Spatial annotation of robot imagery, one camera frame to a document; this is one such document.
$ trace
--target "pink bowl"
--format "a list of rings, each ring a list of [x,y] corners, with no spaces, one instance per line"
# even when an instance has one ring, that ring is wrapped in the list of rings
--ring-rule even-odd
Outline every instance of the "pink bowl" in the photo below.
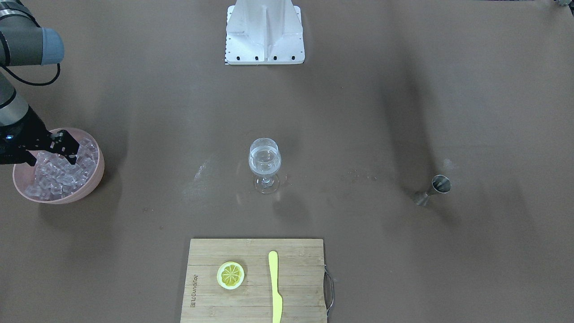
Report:
[[[16,164],[14,165],[14,171],[12,172],[12,180],[14,180],[14,186],[18,193],[20,193],[23,197],[29,199],[30,201],[37,202],[37,203],[46,203],[46,204],[66,204],[78,201],[84,197],[86,197],[89,193],[91,193],[96,186],[102,180],[102,176],[104,175],[104,156],[102,155],[102,151],[100,150],[100,146],[96,142],[96,140],[90,136],[89,133],[76,129],[76,128],[58,128],[54,129],[51,132],[56,133],[60,130],[67,130],[74,139],[80,141],[85,137],[88,137],[92,140],[95,146],[98,149],[98,162],[96,163],[96,170],[92,174],[92,177],[88,179],[88,181],[84,184],[84,186],[80,187],[77,191],[72,193],[71,195],[57,199],[54,201],[39,201],[33,198],[30,198],[24,194],[26,188],[34,183],[34,167],[30,167],[28,164]],[[37,151],[31,151],[32,155],[36,157],[38,154]]]

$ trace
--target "wine glass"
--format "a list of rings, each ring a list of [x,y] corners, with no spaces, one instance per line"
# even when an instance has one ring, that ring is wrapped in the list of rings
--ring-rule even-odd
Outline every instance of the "wine glass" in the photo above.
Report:
[[[259,138],[249,148],[249,167],[255,174],[255,189],[263,194],[279,188],[277,171],[281,167],[279,147],[273,139]]]

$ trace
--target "metal jigger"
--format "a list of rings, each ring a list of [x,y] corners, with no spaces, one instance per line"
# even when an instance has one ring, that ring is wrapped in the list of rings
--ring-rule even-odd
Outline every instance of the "metal jigger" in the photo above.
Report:
[[[451,191],[451,180],[444,175],[436,175],[432,178],[431,186],[426,192],[416,192],[414,194],[414,203],[418,206],[426,206],[431,195],[446,194]]]

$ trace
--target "bamboo cutting board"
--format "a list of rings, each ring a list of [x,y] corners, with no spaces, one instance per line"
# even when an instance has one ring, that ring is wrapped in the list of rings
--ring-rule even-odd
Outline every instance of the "bamboo cutting board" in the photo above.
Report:
[[[322,239],[192,239],[181,323],[271,323],[272,250],[279,255],[281,323],[327,323]],[[225,262],[237,262],[245,271],[235,290],[217,283]]]

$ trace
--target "bowl of ice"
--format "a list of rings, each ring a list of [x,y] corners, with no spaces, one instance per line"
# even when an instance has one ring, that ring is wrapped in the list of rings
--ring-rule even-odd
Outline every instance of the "bowl of ice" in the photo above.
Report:
[[[87,132],[67,130],[80,144],[75,165],[60,155],[47,151],[31,151],[36,165],[14,165],[12,178],[16,190],[30,201],[47,204],[75,202],[91,193],[102,180],[104,158],[96,140]]]

